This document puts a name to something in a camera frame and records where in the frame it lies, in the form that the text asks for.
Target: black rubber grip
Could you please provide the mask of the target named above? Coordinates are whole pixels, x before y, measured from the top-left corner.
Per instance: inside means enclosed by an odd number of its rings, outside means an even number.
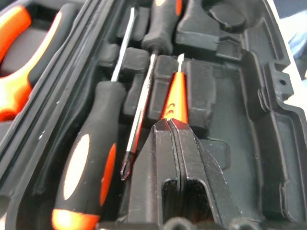
[[[154,0],[150,29],[142,41],[142,48],[150,52],[170,55],[173,52],[172,36],[182,12],[182,0]]]
[[[35,86],[54,54],[66,40],[78,10],[75,4],[68,3],[60,9],[60,12],[62,13],[62,17],[50,44],[28,75],[28,79],[32,87]]]
[[[114,151],[116,154],[118,119],[125,96],[126,91],[119,82],[98,83],[93,108],[68,156],[56,209],[100,215],[101,192],[104,189],[107,194],[107,183],[113,175],[115,156],[110,154]]]

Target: pliers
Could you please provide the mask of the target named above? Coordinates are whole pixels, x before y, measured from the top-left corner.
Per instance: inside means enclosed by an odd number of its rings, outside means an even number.
[[[0,13],[0,63],[14,40],[32,23],[28,9],[33,7],[34,2],[19,2],[22,3],[14,3]],[[22,111],[33,87],[67,38],[76,14],[75,5],[65,4],[30,60],[19,70],[0,78],[0,121],[12,120]]]

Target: tool case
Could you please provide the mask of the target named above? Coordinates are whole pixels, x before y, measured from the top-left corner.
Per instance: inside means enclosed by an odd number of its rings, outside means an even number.
[[[0,124],[0,228],[6,230],[52,229],[66,159],[98,82],[110,80],[135,2],[36,3],[41,13],[75,4],[78,14],[24,109]],[[152,3],[137,1],[119,78],[127,97],[116,163],[96,229],[307,229],[306,117],[283,103],[293,95],[282,73],[290,61],[266,0],[184,1],[173,53],[156,61],[131,177],[121,181],[150,62],[141,42]],[[182,53],[189,125],[160,120]]]

